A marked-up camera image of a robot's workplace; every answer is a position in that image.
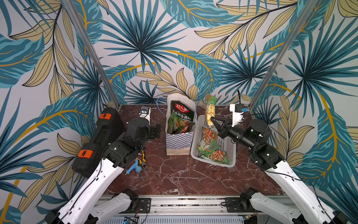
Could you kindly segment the green red condiment packet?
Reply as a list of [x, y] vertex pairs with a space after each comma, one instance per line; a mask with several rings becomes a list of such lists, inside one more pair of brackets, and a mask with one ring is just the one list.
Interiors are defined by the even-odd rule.
[[195, 123], [182, 119], [180, 116], [171, 114], [168, 120], [168, 134], [182, 134], [193, 130]]

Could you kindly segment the blue checkered paper bag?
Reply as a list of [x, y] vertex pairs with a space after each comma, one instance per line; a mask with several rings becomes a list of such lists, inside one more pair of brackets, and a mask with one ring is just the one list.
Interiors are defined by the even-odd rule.
[[[191, 132], [182, 134], [167, 133], [168, 120], [171, 116], [171, 101], [174, 100], [180, 101], [181, 103], [187, 105], [190, 109], [194, 110], [193, 123], [195, 123], [195, 126]], [[167, 112], [162, 114], [166, 118], [165, 132], [167, 155], [189, 155], [197, 123], [196, 104], [187, 96], [179, 93], [173, 93], [167, 96]]]

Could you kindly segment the green barcode condiment packet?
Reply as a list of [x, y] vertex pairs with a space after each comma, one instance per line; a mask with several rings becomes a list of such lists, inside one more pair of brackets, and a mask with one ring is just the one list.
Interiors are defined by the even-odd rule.
[[213, 95], [208, 94], [206, 96], [206, 119], [209, 128], [213, 126], [213, 122], [211, 121], [211, 118], [215, 116], [215, 106], [217, 100], [218, 99]]

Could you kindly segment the dark green condiment packet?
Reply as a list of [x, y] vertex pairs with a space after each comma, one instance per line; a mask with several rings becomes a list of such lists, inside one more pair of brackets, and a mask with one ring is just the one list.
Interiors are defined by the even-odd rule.
[[194, 121], [194, 110], [177, 100], [171, 101], [171, 114], [175, 114], [176, 116], [190, 122]]

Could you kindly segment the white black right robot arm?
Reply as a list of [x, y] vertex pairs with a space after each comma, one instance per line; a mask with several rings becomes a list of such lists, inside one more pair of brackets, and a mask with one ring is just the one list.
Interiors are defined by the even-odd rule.
[[335, 211], [319, 199], [315, 188], [310, 189], [293, 171], [281, 153], [267, 143], [271, 130], [260, 119], [253, 119], [246, 128], [233, 125], [229, 119], [212, 117], [218, 135], [231, 138], [249, 150], [257, 167], [270, 176], [292, 200], [290, 208], [253, 190], [247, 197], [252, 208], [269, 215], [283, 224], [346, 224], [347, 216]]

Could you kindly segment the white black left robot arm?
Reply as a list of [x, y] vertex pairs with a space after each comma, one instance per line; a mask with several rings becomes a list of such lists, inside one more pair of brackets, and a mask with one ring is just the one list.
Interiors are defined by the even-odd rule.
[[149, 139], [160, 137], [161, 126], [151, 127], [145, 118], [134, 118], [127, 130], [103, 152], [99, 165], [81, 189], [59, 210], [45, 216], [47, 224], [103, 224], [113, 216], [134, 211], [138, 207], [138, 195], [125, 189], [101, 205], [97, 201], [109, 185], [145, 149]]

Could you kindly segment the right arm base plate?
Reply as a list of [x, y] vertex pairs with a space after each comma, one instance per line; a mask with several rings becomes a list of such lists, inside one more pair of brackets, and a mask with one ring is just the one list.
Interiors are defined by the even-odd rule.
[[250, 197], [246, 194], [241, 194], [239, 197], [227, 197], [221, 205], [226, 207], [228, 213], [254, 211], [250, 203]]

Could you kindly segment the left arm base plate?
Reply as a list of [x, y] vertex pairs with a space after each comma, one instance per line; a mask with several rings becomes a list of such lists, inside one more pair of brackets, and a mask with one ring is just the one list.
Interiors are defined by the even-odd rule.
[[147, 214], [151, 211], [152, 199], [139, 197], [131, 203], [130, 207], [122, 214]]

